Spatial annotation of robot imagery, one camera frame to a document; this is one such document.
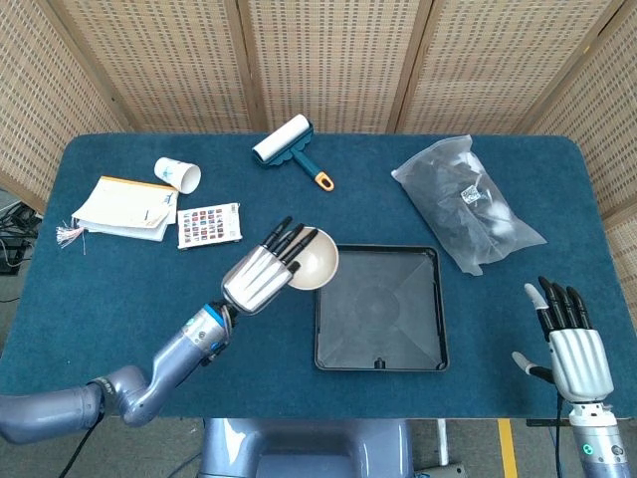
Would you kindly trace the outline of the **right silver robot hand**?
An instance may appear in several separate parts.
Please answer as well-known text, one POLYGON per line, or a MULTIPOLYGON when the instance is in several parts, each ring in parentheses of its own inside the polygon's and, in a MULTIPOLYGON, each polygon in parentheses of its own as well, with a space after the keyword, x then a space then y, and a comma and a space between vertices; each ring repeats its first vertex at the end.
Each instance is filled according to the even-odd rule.
POLYGON ((607 355, 599 332, 592 326, 585 303, 572 287, 561 287, 540 276, 539 286, 524 285, 533 304, 551 367, 538 365, 520 352, 512 359, 527 375, 555 386, 573 404, 603 401, 614 390, 607 355))

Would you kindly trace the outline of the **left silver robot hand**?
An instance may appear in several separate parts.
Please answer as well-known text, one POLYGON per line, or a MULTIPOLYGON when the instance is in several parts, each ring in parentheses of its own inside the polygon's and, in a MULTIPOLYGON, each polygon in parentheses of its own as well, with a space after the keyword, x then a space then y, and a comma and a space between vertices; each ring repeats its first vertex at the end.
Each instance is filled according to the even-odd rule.
POLYGON ((235 319, 253 316, 262 311, 294 278, 302 268, 297 257, 318 236, 317 228, 310 228, 289 250, 306 226, 288 227, 293 217, 285 217, 255 248, 241 259, 223 278, 221 308, 235 319))

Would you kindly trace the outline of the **cream ceramic bowl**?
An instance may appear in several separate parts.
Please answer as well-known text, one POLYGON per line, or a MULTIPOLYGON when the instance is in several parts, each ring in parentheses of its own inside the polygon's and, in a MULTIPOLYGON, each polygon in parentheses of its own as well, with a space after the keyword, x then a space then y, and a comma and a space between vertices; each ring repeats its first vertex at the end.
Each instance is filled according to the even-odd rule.
POLYGON ((332 238, 321 229, 313 241, 295 258, 300 269, 288 285, 301 291, 312 291, 325 286, 335 275, 339 252, 332 238))

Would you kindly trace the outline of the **black square plastic tray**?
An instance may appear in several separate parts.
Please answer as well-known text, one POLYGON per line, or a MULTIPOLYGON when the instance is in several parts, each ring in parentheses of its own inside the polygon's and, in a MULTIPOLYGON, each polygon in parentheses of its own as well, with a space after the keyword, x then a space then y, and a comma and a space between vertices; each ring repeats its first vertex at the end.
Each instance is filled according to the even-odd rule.
POLYGON ((442 372, 449 366, 435 248, 341 244, 315 299, 315 365, 325 371, 442 372))

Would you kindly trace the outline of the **colourful sticker card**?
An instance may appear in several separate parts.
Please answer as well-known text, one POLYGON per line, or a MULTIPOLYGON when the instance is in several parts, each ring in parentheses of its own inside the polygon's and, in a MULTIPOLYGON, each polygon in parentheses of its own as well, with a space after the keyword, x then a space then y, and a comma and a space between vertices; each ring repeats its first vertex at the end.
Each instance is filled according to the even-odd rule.
POLYGON ((178 249, 238 242, 243 236, 237 202, 178 210, 178 249))

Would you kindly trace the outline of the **blue table cloth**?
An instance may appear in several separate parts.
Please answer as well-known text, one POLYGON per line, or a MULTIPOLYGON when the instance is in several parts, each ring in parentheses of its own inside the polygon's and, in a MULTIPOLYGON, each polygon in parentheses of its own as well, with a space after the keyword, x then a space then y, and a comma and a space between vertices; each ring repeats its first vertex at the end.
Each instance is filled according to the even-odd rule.
MULTIPOLYGON (((434 245, 392 171, 431 135, 317 134, 309 156, 333 178, 319 189, 294 163, 252 156, 255 134, 105 133, 66 147, 21 300, 0 357, 0 393, 82 385, 155 353, 204 304, 223 275, 286 216, 339 244, 434 245), (150 181, 157 159, 197 164, 184 208, 238 202, 238 243, 181 251, 174 231, 152 242, 89 233, 66 248, 56 229, 103 175, 150 181)), ((519 351, 549 352, 524 285, 545 276, 582 296, 600 332, 616 415, 637 417, 637 336, 578 146, 563 136, 477 135, 473 149, 515 213, 544 243, 488 265, 482 276, 440 258, 450 363, 442 372, 323 371, 314 361, 314 298, 284 290, 243 318, 228 348, 194 371, 166 415, 299 418, 546 417, 555 391, 525 375, 519 351)))

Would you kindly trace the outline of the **white paper cup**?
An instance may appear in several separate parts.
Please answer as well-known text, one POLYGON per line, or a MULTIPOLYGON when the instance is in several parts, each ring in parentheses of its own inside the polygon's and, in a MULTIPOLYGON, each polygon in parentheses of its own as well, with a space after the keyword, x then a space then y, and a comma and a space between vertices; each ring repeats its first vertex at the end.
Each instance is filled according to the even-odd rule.
POLYGON ((201 180, 198 165, 169 157, 160 157, 155 162, 153 171, 157 178, 182 194, 192 193, 201 180))

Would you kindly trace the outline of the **teal lint roller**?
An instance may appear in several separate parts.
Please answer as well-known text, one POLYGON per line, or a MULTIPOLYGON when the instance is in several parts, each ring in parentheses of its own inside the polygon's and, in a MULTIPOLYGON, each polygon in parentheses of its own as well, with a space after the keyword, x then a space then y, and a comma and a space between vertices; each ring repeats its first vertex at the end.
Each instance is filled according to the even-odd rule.
POLYGON ((333 180, 305 154, 313 135, 313 124, 298 114, 254 145, 252 156, 263 166, 279 166, 293 160, 322 190, 332 192, 333 180))

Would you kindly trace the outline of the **white and yellow booklet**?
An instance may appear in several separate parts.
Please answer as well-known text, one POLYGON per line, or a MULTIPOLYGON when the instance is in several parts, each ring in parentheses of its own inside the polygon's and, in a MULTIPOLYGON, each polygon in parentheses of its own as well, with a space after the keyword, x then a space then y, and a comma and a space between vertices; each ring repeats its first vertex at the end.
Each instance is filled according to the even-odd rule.
POLYGON ((101 176, 71 225, 56 228, 65 248, 86 232, 161 242, 176 222, 179 192, 172 186, 101 176))

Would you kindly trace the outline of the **white table leg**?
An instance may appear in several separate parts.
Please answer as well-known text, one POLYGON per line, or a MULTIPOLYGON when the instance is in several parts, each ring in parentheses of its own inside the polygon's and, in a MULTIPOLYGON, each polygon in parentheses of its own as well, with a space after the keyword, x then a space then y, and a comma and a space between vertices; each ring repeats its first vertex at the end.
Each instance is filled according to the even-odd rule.
POLYGON ((448 451, 448 439, 447 439, 447 423, 444 418, 438 418, 437 423, 437 438, 439 449, 439 466, 445 467, 449 464, 449 451, 448 451))

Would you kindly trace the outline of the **grey robot torso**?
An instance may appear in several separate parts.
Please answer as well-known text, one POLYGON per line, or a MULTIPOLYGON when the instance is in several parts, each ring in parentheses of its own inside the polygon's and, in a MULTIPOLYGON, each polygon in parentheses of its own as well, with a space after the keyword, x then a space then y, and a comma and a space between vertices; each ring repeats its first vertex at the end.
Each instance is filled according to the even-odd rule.
POLYGON ((206 418, 197 478, 413 478, 405 419, 206 418))

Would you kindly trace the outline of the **clear bag of black items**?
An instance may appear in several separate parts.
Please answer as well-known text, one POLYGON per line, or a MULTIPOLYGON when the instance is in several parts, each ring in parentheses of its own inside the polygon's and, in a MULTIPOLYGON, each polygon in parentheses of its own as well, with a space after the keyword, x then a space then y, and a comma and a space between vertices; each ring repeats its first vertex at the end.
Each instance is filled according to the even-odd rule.
POLYGON ((391 172, 460 270, 482 267, 546 240, 512 210, 472 151, 470 135, 441 139, 391 172))

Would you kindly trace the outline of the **woven bamboo folding screen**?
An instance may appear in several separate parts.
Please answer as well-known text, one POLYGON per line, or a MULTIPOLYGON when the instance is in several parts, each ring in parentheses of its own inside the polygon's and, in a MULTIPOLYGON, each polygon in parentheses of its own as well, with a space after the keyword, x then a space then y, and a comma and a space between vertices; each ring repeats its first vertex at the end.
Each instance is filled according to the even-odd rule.
POLYGON ((104 131, 577 143, 637 322, 637 0, 0 0, 0 190, 44 211, 104 131))

